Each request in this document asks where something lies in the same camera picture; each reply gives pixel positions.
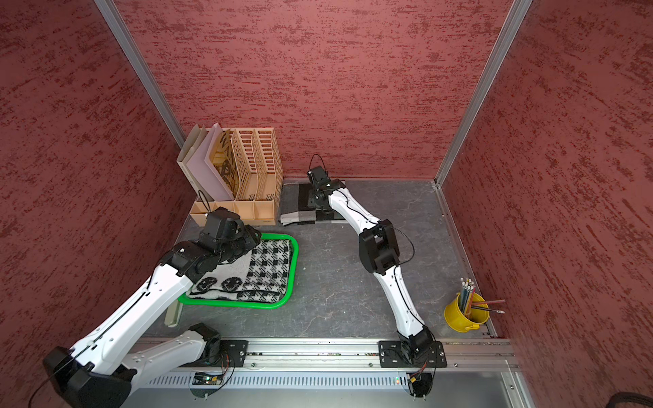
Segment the grey black striped scarf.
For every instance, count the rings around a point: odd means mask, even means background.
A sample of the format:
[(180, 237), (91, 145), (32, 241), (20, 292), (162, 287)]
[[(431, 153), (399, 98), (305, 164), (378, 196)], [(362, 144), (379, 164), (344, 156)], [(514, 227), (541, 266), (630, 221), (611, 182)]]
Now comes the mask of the grey black striped scarf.
[(279, 216), (281, 225), (346, 224), (346, 220), (338, 212), (311, 207), (311, 191), (311, 184), (290, 184), (282, 187)]

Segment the black white checkered knit scarf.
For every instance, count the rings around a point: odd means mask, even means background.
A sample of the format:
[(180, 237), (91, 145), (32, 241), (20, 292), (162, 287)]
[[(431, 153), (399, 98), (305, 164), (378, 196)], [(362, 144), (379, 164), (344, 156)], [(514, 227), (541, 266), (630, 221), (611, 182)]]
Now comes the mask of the black white checkered knit scarf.
[(290, 240), (263, 240), (230, 265), (219, 265), (193, 286), (191, 300), (275, 304), (287, 294), (294, 248)]

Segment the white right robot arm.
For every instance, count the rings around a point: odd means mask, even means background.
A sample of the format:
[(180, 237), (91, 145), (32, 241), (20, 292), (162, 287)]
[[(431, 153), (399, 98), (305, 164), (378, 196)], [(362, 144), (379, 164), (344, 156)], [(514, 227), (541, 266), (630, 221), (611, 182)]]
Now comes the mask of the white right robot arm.
[(378, 280), (395, 317), (401, 358), (411, 365), (425, 360), (435, 344), (435, 336), (418, 314), (406, 288), (393, 224), (368, 212), (339, 180), (313, 180), (311, 187), (314, 203), (320, 209), (340, 214), (357, 233), (361, 263)]

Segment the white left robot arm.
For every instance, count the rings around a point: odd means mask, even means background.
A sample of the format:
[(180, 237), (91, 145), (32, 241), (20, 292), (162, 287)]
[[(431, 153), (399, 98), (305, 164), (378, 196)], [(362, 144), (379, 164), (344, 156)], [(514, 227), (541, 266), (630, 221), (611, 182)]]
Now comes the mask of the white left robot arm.
[(260, 244), (249, 225), (234, 231), (202, 231), (166, 252), (151, 277), (109, 318), (71, 348), (56, 347), (44, 358), (54, 391), (71, 407), (119, 407), (137, 387), (188, 363), (221, 361), (220, 335), (198, 323), (180, 338), (136, 355), (131, 349), (171, 303), (219, 265), (234, 263)]

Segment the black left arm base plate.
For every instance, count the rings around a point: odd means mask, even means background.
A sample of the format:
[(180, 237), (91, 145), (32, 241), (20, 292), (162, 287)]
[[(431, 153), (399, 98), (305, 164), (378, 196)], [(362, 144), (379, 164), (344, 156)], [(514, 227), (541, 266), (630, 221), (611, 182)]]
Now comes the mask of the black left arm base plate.
[(210, 340), (199, 365), (201, 367), (243, 367), (248, 352), (247, 340)]

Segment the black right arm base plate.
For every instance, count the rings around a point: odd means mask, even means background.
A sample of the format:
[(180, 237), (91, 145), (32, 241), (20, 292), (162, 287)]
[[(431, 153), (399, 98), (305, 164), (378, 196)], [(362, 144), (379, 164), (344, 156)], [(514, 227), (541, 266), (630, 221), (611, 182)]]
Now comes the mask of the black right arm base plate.
[(379, 341), (379, 362), (382, 368), (446, 368), (447, 357), (442, 342), (434, 341), (428, 348), (412, 352), (401, 341)]

